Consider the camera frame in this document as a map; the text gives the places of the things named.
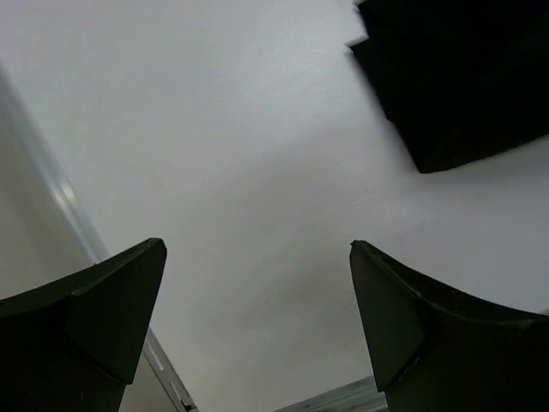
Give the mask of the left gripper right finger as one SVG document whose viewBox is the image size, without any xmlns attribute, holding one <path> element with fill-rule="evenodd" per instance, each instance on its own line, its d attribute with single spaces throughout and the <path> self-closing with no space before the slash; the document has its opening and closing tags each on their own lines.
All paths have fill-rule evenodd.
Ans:
<svg viewBox="0 0 549 412">
<path fill-rule="evenodd" d="M 391 411 L 545 411 L 548 318 L 466 294 L 351 245 L 377 389 Z"/>
</svg>

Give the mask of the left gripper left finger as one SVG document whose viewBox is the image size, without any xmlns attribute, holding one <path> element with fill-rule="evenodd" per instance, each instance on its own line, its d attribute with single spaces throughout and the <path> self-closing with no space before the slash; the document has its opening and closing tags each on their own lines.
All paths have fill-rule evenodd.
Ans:
<svg viewBox="0 0 549 412">
<path fill-rule="evenodd" d="M 166 265 L 151 238 L 1 301 L 3 411 L 117 411 Z"/>
</svg>

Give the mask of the black trousers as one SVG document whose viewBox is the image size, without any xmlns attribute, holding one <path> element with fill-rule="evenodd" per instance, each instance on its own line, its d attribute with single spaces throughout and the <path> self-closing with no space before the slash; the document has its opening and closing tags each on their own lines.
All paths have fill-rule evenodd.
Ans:
<svg viewBox="0 0 549 412">
<path fill-rule="evenodd" d="M 545 1 L 363 1 L 353 56 L 420 173 L 548 132 Z"/>
</svg>

